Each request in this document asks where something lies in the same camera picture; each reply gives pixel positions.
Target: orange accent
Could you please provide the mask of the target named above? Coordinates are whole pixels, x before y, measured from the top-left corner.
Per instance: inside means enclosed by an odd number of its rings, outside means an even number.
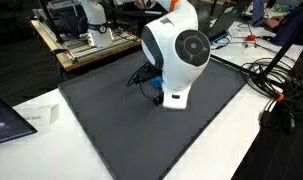
[[[63,53],[63,54],[69,54],[70,51],[69,51],[69,50],[66,50],[66,51],[63,51],[62,53]]]
[[[174,10],[174,6],[177,2],[179,2],[179,0],[171,0],[169,12],[172,12]]]
[[[247,36],[247,41],[255,41],[255,35],[251,34],[249,36]]]
[[[279,97],[276,98],[275,100],[276,100],[277,102],[281,102],[283,99],[284,99],[284,94],[280,93],[280,94],[279,94]]]

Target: desk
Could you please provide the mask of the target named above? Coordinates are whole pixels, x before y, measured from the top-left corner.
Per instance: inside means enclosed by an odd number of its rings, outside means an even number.
[[[166,179],[230,179],[259,132],[259,115],[268,101],[245,86]],[[58,90],[16,108],[26,104],[59,104],[60,118],[38,128],[38,134],[0,144],[0,180],[111,179]]]
[[[44,40],[44,42],[48,45],[50,51],[60,49],[61,47],[59,46],[58,43],[56,43],[49,35],[49,33],[41,26],[40,22],[38,20],[31,20],[31,26],[40,35],[40,37]],[[127,49],[133,48],[135,46],[138,46],[141,44],[141,40],[137,40],[136,42],[133,41],[128,41],[128,43],[120,45],[116,48],[105,50],[99,54],[96,54],[89,59],[85,61],[79,61],[76,63],[72,63],[70,60],[70,57],[67,55],[60,53],[56,55],[56,59],[58,63],[61,65],[62,69],[65,71],[71,71],[73,69],[82,67],[84,65],[87,65],[89,63],[98,61],[100,59],[103,59],[105,57],[108,57],[110,55],[125,51]]]
[[[232,26],[229,29],[239,29],[238,25],[241,24],[241,22],[235,21]],[[243,52],[246,50],[246,48],[241,43],[232,44],[232,42],[243,42],[245,38],[231,38],[231,44],[228,44],[227,46],[211,51],[211,54],[218,56],[224,60],[227,60],[233,64],[242,66],[244,63],[252,63],[255,60],[263,57],[270,57],[273,58],[276,54],[265,50],[261,47],[257,47],[256,51],[259,52],[260,57],[252,57],[248,56],[247,54],[244,54]],[[272,49],[274,51],[279,51],[281,49],[281,46],[275,46],[271,44],[270,42],[263,40],[261,38],[256,39],[257,44]],[[291,48],[287,51],[286,56],[297,60],[300,56],[301,52],[303,51],[303,46],[299,45],[292,45]],[[281,61],[287,63],[289,66],[293,67],[294,62],[286,57],[283,57]]]

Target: white robotic arm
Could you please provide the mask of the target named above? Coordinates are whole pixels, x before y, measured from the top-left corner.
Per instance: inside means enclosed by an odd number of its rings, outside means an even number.
[[[158,0],[171,13],[150,22],[142,31],[149,61],[162,69],[163,106],[185,109],[192,83],[210,58],[207,37],[198,31],[197,13],[186,0]]]
[[[88,44],[104,47],[112,43],[111,30],[107,26],[103,7],[97,0],[78,0],[88,18]]]

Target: laptop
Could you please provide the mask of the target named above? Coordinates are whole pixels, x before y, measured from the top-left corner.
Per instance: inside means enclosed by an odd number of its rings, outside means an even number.
[[[0,98],[0,143],[36,132],[33,126]]]
[[[252,0],[241,0],[237,4],[225,4],[221,14],[207,34],[210,42],[218,41],[221,37],[227,34],[227,30],[234,21],[238,20],[247,7],[249,7],[251,2]]]
[[[252,26],[260,26],[264,21],[264,0],[253,0]]]

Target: black mat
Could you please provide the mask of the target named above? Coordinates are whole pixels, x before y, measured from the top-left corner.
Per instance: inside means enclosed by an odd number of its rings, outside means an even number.
[[[245,84],[237,70],[211,60],[191,88],[187,109],[169,110],[154,106],[139,86],[126,87],[145,61],[138,52],[60,85],[114,179],[164,178]]]

